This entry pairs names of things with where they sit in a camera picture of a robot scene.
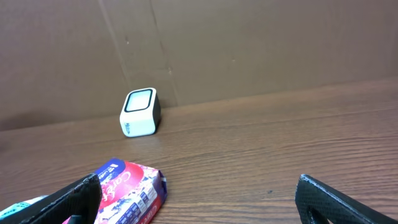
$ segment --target white object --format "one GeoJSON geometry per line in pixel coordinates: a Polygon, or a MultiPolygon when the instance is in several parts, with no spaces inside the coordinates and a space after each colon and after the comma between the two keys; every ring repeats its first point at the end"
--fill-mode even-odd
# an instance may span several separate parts
{"type": "Polygon", "coordinates": [[[127,137],[154,134],[160,121],[160,104],[156,89],[130,92],[120,114],[120,125],[127,137]]]}

